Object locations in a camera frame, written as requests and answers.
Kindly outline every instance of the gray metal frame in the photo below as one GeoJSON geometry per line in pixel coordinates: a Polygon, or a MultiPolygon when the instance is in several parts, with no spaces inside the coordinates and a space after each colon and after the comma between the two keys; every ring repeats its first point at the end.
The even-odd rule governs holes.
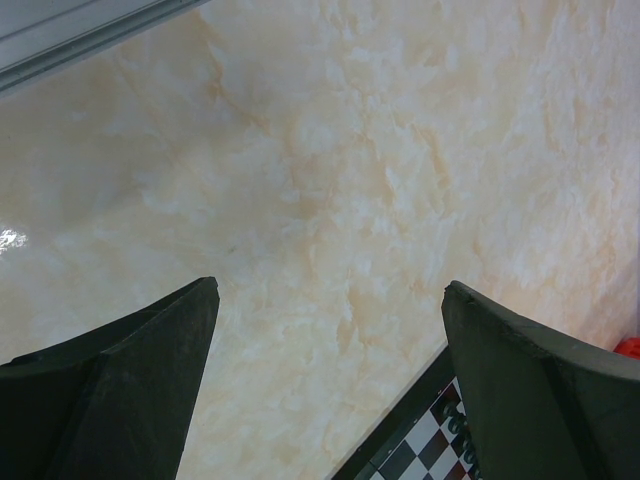
{"type": "Polygon", "coordinates": [[[0,0],[0,96],[207,0],[0,0]]]}

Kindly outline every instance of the dark green object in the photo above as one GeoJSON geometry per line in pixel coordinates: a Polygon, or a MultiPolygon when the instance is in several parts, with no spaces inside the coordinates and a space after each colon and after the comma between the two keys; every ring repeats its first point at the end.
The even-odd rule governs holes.
{"type": "Polygon", "coordinates": [[[459,282],[442,312],[486,480],[640,478],[640,362],[459,282]]]}
{"type": "Polygon", "coordinates": [[[174,479],[215,327],[202,278],[0,367],[0,478],[174,479]]]}

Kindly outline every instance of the marble veining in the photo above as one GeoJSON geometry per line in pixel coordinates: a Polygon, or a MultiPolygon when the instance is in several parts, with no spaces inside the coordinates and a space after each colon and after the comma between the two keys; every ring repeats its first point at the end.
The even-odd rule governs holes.
{"type": "Polygon", "coordinates": [[[213,275],[178,477],[335,471],[459,279],[635,331],[640,4],[210,2],[0,100],[0,361],[213,275]]]}

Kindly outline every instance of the marble tile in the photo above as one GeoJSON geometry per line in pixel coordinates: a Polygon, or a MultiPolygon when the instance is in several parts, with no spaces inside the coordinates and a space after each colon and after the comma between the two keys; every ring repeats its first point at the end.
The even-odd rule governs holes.
{"type": "Polygon", "coordinates": [[[213,275],[179,478],[323,478],[459,279],[635,331],[640,4],[210,2],[0,100],[0,361],[213,275]]]}

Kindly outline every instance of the red object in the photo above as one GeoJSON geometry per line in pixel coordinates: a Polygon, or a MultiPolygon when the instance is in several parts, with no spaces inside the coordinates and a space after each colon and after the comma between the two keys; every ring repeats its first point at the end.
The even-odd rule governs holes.
{"type": "Polygon", "coordinates": [[[616,347],[614,352],[624,355],[625,357],[635,358],[640,360],[640,338],[629,338],[616,347]]]}

